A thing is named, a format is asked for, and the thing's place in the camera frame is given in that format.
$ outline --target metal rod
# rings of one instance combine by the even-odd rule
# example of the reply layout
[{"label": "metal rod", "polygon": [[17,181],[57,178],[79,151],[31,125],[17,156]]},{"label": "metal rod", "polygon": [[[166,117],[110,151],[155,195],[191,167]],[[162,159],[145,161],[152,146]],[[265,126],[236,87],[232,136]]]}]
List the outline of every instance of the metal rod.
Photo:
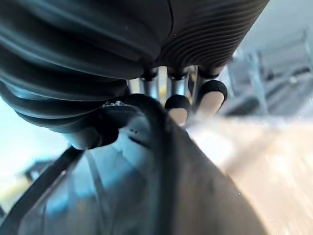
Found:
[{"label": "metal rod", "polygon": [[188,71],[187,74],[183,75],[182,77],[168,76],[166,98],[169,98],[175,94],[186,96],[189,77],[190,77],[190,71]]},{"label": "metal rod", "polygon": [[150,96],[156,100],[160,100],[160,94],[158,89],[158,71],[155,77],[141,77],[139,80],[139,88],[140,93]]},{"label": "metal rod", "polygon": [[251,54],[250,80],[255,94],[260,102],[261,108],[265,115],[268,115],[268,105],[265,91],[261,80],[259,53],[256,51]]}]

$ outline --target chrome cylinder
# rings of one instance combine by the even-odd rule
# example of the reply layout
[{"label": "chrome cylinder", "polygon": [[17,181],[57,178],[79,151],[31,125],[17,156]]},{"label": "chrome cylinder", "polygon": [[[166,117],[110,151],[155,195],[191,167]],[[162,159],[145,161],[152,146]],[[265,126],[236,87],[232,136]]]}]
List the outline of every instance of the chrome cylinder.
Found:
[{"label": "chrome cylinder", "polygon": [[167,88],[166,88],[166,98],[169,98],[175,94],[187,95],[189,73],[183,75],[182,77],[172,77],[168,76]]},{"label": "chrome cylinder", "polygon": [[153,78],[141,77],[139,80],[140,93],[150,96],[156,100],[160,100],[158,89],[158,75]]}]

